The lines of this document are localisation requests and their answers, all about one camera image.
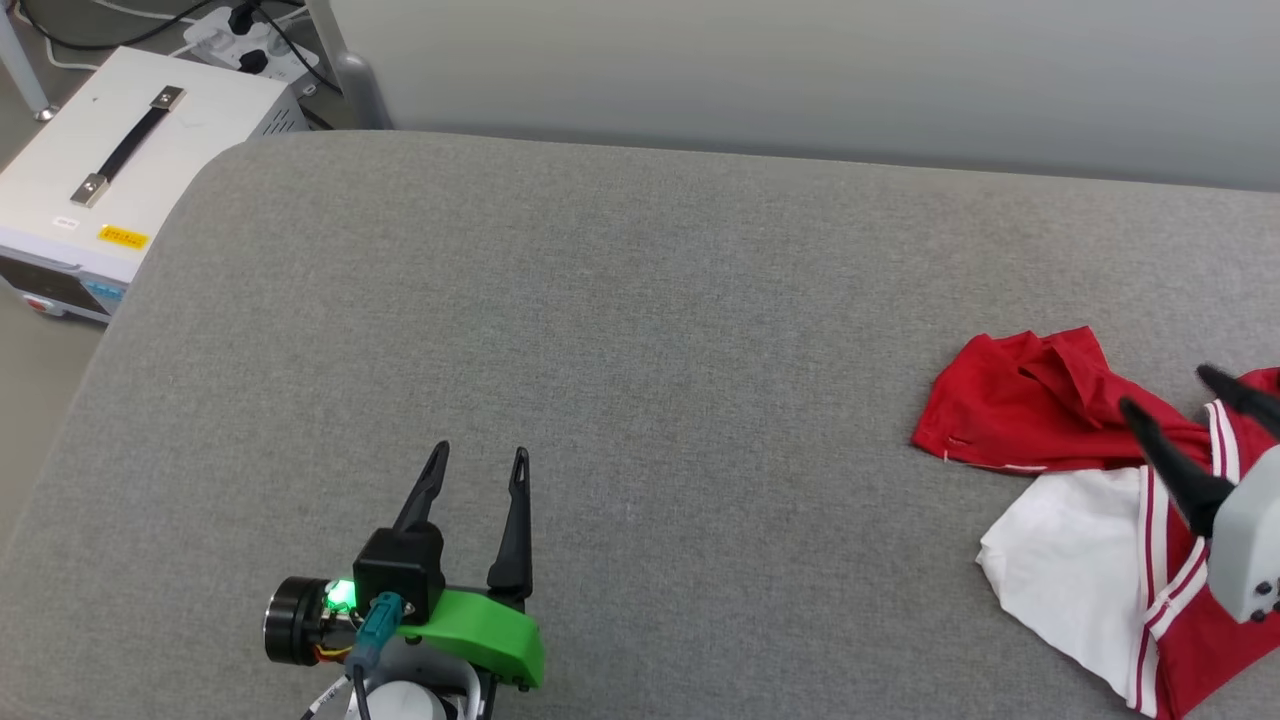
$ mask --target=white power supply box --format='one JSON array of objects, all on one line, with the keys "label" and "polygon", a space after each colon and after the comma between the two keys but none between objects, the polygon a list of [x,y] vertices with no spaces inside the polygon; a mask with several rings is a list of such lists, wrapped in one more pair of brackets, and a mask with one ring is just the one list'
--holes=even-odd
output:
[{"label": "white power supply box", "polygon": [[306,129],[280,81],[120,47],[0,172],[0,286],[110,322],[206,163]]}]

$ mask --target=blue connector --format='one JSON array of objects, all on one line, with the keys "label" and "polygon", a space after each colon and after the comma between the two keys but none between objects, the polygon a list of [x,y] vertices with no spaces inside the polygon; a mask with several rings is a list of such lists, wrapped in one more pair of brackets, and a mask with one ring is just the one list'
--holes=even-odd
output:
[{"label": "blue connector", "polygon": [[361,667],[365,675],[378,666],[378,659],[383,655],[383,648],[396,635],[401,620],[404,619],[404,600],[393,592],[384,592],[374,598],[369,607],[369,616],[356,630],[356,642],[347,653],[347,676],[355,678],[356,667]]}]

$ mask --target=plug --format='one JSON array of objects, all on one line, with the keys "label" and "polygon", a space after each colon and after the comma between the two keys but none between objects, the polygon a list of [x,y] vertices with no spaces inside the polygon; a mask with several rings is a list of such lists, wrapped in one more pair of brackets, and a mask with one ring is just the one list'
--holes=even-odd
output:
[{"label": "plug", "polygon": [[227,24],[230,26],[232,32],[236,35],[248,35],[250,28],[253,27],[255,12],[257,12],[256,4],[244,3],[232,9],[232,17],[227,19]]},{"label": "plug", "polygon": [[256,76],[266,69],[266,53],[250,50],[239,58],[239,72]]},{"label": "plug", "polygon": [[404,619],[404,601],[401,596],[393,592],[384,592],[374,600],[372,606],[369,609],[369,616],[356,630],[356,642],[347,653],[347,661],[344,666],[347,669],[347,676],[356,676],[356,667],[365,671],[365,675],[370,670],[378,666],[378,660],[381,659],[383,648],[387,647],[388,641],[396,635],[396,630],[399,629],[401,620]]}]

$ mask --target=black handle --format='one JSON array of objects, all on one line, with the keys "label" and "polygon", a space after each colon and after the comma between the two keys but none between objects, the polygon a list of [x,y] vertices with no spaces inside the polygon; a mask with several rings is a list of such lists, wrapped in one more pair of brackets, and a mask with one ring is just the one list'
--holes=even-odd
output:
[{"label": "black handle", "polygon": [[129,161],[129,158],[133,156],[138,147],[142,146],[142,142],[147,138],[147,136],[151,135],[151,131],[160,124],[160,120],[163,120],[165,115],[173,111],[174,106],[178,105],[178,101],[186,95],[187,91],[180,87],[174,87],[172,85],[165,86],[165,88],[160,91],[160,95],[156,95],[155,100],[151,101],[151,109],[147,110],[147,114],[142,115],[142,119],[138,120],[133,126],[133,129],[124,136],[124,140],[115,146],[115,150],[113,150],[106,158],[102,167],[99,168],[96,173],[90,173],[84,178],[84,182],[76,188],[76,192],[72,193],[72,202],[84,208],[92,208],[93,204],[97,202],[97,199],[106,192],[106,188],[111,186],[111,181],[114,181],[115,176],[120,173],[124,164]]}]

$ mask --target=red and white clothing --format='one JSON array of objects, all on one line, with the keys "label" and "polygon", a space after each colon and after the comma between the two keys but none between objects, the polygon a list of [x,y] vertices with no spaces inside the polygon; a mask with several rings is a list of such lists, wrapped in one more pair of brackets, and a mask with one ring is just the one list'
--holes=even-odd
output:
[{"label": "red and white clothing", "polygon": [[[1244,382],[1280,392],[1280,372]],[[1280,646],[1207,588],[1206,544],[1144,465],[1117,405],[1133,397],[1189,457],[1239,482],[1275,442],[1220,402],[1208,425],[1116,375],[1088,328],[972,340],[934,383],[913,436],[947,460],[1043,473],[982,538],[1001,607],[1139,712],[1180,719]]]}]

